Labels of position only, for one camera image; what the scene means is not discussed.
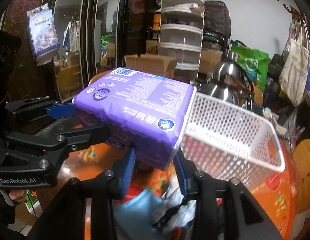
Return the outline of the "person's left hand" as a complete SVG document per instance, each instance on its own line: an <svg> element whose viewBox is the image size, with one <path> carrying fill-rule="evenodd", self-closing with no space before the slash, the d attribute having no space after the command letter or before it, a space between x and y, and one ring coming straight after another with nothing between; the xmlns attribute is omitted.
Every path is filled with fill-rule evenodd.
<svg viewBox="0 0 310 240"><path fill-rule="evenodd" d="M12 202L23 202L26 198L26 190L11 190L8 195L4 190L2 190L0 191L0 194L9 204Z"/></svg>

